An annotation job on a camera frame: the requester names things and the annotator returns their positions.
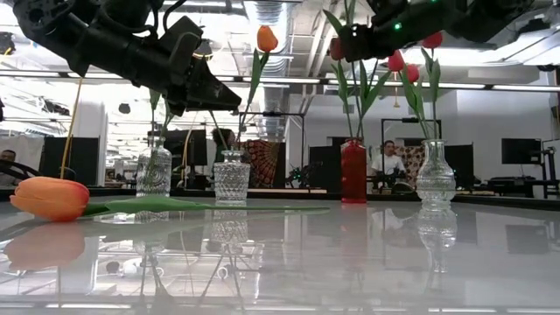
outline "black monitor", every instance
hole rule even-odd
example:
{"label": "black monitor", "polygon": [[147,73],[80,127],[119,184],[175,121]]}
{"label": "black monitor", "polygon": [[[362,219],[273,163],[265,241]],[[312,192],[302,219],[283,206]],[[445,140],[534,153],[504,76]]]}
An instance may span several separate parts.
{"label": "black monitor", "polygon": [[541,139],[501,139],[501,163],[504,165],[539,165]]}
{"label": "black monitor", "polygon": [[468,145],[446,145],[445,161],[455,172],[457,187],[474,186],[474,149]]}

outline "red vase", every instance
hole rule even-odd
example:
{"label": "red vase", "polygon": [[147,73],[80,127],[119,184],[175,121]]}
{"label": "red vase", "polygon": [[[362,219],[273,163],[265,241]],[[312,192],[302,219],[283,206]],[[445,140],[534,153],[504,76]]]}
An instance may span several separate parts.
{"label": "red vase", "polygon": [[361,140],[352,138],[342,145],[342,202],[364,204],[368,202],[366,148]]}

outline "tapestry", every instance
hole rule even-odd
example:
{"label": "tapestry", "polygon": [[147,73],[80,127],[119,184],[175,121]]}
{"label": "tapestry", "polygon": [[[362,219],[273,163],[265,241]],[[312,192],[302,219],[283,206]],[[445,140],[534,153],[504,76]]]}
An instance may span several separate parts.
{"label": "tapestry", "polygon": [[263,140],[247,141],[245,151],[249,155],[251,169],[254,170],[254,188],[271,188],[277,170],[280,143]]}
{"label": "tapestry", "polygon": [[410,147],[395,147],[395,153],[401,157],[404,168],[406,169],[406,181],[411,186],[416,186],[418,171],[424,162],[424,147],[423,146],[410,146]]}

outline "clear glass vase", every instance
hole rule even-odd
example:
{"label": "clear glass vase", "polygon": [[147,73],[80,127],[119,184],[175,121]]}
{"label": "clear glass vase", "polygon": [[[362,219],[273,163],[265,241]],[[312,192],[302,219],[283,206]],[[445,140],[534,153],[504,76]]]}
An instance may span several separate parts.
{"label": "clear glass vase", "polygon": [[243,151],[225,150],[224,162],[213,165],[216,202],[243,205],[247,200],[251,166],[242,162]]}
{"label": "clear glass vase", "polygon": [[422,209],[448,210],[455,197],[455,174],[445,162],[445,141],[424,140],[425,159],[416,177],[416,192]]}
{"label": "clear glass vase", "polygon": [[136,196],[169,197],[172,186],[172,154],[164,148],[164,137],[149,136],[149,147],[138,157]]}

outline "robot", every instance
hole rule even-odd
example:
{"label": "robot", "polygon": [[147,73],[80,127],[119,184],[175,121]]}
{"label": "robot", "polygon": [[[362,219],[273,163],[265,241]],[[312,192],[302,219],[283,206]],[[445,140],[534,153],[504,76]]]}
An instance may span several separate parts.
{"label": "robot", "polygon": [[[13,7],[25,36],[67,60],[84,76],[99,67],[162,93],[176,115],[185,110],[236,111],[241,99],[210,73],[206,59],[193,52],[202,30],[188,17],[165,34],[145,25],[163,0],[4,0]],[[371,26],[343,27],[340,39],[346,61],[386,58],[434,32],[485,42],[528,10],[534,0],[367,0],[375,12]],[[138,33],[149,32],[146,37]]]}

